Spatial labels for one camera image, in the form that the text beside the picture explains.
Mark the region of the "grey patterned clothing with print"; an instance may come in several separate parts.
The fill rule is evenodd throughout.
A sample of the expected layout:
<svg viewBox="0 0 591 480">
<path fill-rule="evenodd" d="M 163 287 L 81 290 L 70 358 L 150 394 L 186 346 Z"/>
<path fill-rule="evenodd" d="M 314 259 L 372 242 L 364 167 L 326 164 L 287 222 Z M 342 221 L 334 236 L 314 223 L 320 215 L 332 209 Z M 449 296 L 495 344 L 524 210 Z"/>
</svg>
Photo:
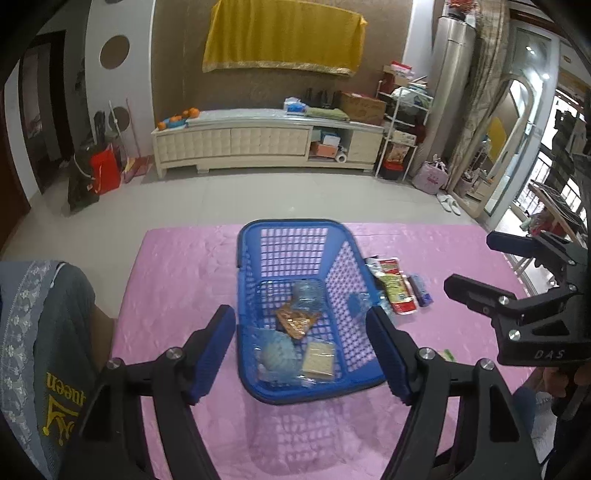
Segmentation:
<svg viewBox="0 0 591 480">
<path fill-rule="evenodd" d="M 55 479 L 80 411 L 110 355 L 113 319 L 81 269 L 1 264 L 1 460 Z"/>
</svg>

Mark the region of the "silver standing air conditioner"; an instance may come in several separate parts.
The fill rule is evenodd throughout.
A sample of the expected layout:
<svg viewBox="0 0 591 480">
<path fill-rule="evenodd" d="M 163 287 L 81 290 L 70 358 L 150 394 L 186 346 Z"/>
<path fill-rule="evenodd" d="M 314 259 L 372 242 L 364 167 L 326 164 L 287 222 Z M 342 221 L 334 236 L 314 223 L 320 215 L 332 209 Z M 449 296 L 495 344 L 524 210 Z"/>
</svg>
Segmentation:
<svg viewBox="0 0 591 480">
<path fill-rule="evenodd" d="M 459 115 L 476 41 L 476 30 L 450 16 L 438 20 L 428 91 L 433 96 L 426 123 L 426 137 L 416 155 L 420 162 L 435 154 L 443 157 Z"/>
</svg>

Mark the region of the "dark purple flat packet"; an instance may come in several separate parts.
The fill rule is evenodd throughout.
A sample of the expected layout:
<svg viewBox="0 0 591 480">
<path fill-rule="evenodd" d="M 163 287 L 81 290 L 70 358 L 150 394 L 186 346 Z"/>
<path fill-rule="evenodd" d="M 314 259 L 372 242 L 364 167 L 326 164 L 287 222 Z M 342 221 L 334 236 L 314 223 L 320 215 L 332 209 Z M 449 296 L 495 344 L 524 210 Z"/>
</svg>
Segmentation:
<svg viewBox="0 0 591 480">
<path fill-rule="evenodd" d="M 366 259 L 366 266 L 370 270 L 370 273 L 376 278 L 381 277 L 383 275 L 383 270 L 380 264 L 380 261 L 377 258 L 367 258 Z"/>
</svg>

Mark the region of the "green-edged cracker pack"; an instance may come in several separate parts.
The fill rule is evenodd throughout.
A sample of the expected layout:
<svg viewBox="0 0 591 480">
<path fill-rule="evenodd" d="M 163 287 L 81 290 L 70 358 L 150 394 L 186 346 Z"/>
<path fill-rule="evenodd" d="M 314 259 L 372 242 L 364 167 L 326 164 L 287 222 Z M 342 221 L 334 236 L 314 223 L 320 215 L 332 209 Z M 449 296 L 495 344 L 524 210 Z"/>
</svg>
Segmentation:
<svg viewBox="0 0 591 480">
<path fill-rule="evenodd" d="M 455 362 L 456 358 L 453 355 L 453 353 L 449 350 L 449 349 L 445 349 L 443 351 L 440 351 L 439 354 L 446 360 L 449 362 Z"/>
</svg>

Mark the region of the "white slippers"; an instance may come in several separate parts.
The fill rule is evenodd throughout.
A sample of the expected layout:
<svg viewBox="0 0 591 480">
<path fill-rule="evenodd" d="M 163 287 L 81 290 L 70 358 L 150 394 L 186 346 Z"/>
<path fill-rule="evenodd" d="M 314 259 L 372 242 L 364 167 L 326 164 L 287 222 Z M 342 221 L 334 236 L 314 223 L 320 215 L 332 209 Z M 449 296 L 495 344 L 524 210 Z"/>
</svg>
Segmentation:
<svg viewBox="0 0 591 480">
<path fill-rule="evenodd" d="M 446 212 L 453 213 L 456 216 L 462 215 L 460 206 L 452 196 L 439 192 L 436 194 L 436 198 Z"/>
</svg>

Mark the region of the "cream TV cabinet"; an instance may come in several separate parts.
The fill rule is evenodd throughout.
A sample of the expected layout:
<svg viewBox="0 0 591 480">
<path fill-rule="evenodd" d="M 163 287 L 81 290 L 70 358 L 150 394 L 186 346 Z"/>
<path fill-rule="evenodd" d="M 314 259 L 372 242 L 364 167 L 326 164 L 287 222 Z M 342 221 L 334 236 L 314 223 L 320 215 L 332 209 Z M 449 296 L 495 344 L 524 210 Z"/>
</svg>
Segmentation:
<svg viewBox="0 0 591 480">
<path fill-rule="evenodd" d="M 373 170 L 384 140 L 381 126 L 280 109 L 202 111 L 178 127 L 151 133 L 155 168 L 197 172 L 245 168 Z"/>
</svg>

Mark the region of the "red shopping bag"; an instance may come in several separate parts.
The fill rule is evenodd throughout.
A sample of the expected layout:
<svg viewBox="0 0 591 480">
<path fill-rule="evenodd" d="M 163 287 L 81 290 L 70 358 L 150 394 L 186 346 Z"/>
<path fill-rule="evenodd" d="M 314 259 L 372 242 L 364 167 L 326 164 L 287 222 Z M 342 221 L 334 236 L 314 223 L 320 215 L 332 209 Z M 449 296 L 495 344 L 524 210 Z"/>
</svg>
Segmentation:
<svg viewBox="0 0 591 480">
<path fill-rule="evenodd" d="M 119 187 L 121 174 L 112 144 L 103 151 L 93 154 L 90 158 L 90 166 L 93 172 L 93 189 L 96 194 L 104 195 Z"/>
</svg>

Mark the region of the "blue striped clear snack bag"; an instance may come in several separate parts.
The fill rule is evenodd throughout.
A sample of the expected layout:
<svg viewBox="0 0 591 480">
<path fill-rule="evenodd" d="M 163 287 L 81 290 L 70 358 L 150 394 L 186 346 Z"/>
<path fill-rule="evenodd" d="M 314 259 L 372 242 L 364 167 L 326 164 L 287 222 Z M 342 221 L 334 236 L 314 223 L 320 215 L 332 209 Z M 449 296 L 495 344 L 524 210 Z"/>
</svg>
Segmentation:
<svg viewBox="0 0 591 480">
<path fill-rule="evenodd" d="M 349 316 L 358 320 L 363 319 L 365 318 L 366 313 L 369 311 L 370 307 L 378 305 L 389 317 L 392 317 L 394 315 L 394 310 L 392 309 L 391 304 L 384 292 L 379 290 L 378 297 L 379 301 L 374 302 L 370 294 L 367 292 L 355 292 L 349 294 L 349 298 L 346 300 L 346 306 L 348 306 L 349 309 Z"/>
</svg>

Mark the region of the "square cracker pack in basket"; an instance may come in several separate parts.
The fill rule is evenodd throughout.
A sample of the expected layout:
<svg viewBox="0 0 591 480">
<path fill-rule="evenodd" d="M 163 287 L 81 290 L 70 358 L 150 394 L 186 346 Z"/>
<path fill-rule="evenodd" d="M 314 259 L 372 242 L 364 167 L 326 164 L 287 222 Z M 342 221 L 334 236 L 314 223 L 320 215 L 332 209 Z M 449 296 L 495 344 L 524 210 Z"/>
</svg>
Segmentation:
<svg viewBox="0 0 591 480">
<path fill-rule="evenodd" d="M 301 371 L 311 379 L 332 381 L 335 377 L 335 346 L 319 340 L 308 343 Z"/>
</svg>

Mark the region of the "pink gift bag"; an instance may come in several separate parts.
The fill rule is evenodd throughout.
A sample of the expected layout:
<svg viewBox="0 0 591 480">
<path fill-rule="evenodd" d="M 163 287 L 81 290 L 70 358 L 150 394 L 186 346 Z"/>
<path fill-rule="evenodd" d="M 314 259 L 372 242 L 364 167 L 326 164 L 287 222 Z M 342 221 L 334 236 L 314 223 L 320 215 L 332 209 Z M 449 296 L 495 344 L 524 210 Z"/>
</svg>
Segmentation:
<svg viewBox="0 0 591 480">
<path fill-rule="evenodd" d="M 446 165 L 441 161 L 426 161 L 412 179 L 412 185 L 430 195 L 436 195 L 448 181 Z"/>
</svg>

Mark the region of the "brown foil snack in basket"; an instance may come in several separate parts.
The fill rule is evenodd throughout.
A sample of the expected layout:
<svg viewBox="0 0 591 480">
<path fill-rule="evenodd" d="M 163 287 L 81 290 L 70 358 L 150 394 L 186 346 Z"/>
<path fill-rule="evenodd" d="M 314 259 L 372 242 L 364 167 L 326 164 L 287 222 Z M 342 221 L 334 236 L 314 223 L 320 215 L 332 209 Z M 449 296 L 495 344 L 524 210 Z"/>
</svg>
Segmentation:
<svg viewBox="0 0 591 480">
<path fill-rule="evenodd" d="M 290 304 L 284 304 L 276 310 L 276 329 L 291 339 L 301 340 L 320 318 L 318 312 L 294 310 Z"/>
</svg>

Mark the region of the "red and yellow snack bag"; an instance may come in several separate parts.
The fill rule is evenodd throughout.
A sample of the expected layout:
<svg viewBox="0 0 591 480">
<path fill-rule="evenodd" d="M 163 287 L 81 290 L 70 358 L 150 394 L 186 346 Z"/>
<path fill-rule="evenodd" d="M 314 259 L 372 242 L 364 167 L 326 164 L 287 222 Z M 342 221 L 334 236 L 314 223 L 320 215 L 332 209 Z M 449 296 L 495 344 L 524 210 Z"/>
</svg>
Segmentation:
<svg viewBox="0 0 591 480">
<path fill-rule="evenodd" d="M 410 315 L 418 310 L 418 302 L 412 292 L 399 259 L 379 259 L 379 280 L 384 284 L 386 295 L 397 315 Z"/>
</svg>

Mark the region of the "black bag on floor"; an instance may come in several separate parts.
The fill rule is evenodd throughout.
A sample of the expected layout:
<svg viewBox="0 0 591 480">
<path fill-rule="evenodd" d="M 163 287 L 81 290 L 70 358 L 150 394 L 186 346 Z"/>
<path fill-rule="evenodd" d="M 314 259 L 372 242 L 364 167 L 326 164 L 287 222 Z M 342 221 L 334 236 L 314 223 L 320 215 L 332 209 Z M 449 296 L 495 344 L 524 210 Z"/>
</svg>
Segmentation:
<svg viewBox="0 0 591 480">
<path fill-rule="evenodd" d="M 71 214 L 75 214 L 99 201 L 94 189 L 94 173 L 90 160 L 91 147 L 80 149 L 72 156 L 68 167 L 67 202 Z"/>
</svg>

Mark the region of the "blue plastic basket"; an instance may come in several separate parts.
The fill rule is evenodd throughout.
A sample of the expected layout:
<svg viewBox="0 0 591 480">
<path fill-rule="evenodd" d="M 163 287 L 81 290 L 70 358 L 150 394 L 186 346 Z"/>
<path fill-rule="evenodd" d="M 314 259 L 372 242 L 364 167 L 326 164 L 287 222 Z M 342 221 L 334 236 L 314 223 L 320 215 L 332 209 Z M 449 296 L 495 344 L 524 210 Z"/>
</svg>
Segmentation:
<svg viewBox="0 0 591 480">
<path fill-rule="evenodd" d="M 257 220 L 238 233 L 238 373 L 253 398 L 288 405 L 339 397 L 384 382 L 366 333 L 365 318 L 349 316 L 349 294 L 367 292 L 379 301 L 374 278 L 349 229 L 332 220 Z M 332 381 L 305 377 L 293 385 L 259 381 L 254 355 L 256 329 L 276 330 L 276 310 L 318 312 L 321 318 L 294 340 L 303 364 L 308 343 L 335 346 Z"/>
</svg>

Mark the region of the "small clear blue snack bag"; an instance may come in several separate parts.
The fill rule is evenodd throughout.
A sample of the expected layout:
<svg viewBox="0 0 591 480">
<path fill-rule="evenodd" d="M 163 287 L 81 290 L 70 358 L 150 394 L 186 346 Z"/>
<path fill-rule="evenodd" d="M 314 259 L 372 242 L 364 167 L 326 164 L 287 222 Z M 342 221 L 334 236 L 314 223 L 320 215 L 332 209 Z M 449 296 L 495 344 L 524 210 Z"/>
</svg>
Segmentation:
<svg viewBox="0 0 591 480">
<path fill-rule="evenodd" d="M 253 344 L 259 381 L 293 385 L 300 380 L 301 361 L 290 336 L 276 330 L 256 329 Z"/>
</svg>

